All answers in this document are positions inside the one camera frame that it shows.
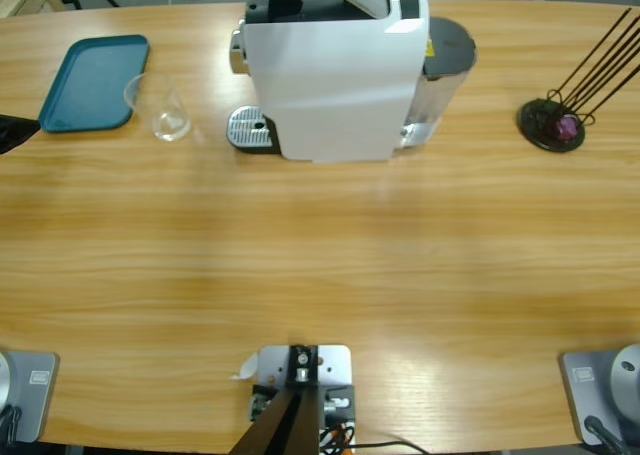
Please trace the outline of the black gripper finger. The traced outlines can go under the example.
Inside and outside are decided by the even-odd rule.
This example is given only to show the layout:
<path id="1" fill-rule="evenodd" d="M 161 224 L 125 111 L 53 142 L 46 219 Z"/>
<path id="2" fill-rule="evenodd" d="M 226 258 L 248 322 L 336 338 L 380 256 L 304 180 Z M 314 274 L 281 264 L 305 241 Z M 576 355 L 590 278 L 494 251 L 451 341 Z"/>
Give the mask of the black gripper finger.
<path id="1" fill-rule="evenodd" d="M 9 115 L 0 116 L 0 153 L 5 154 L 25 143 L 40 130 L 37 120 Z"/>

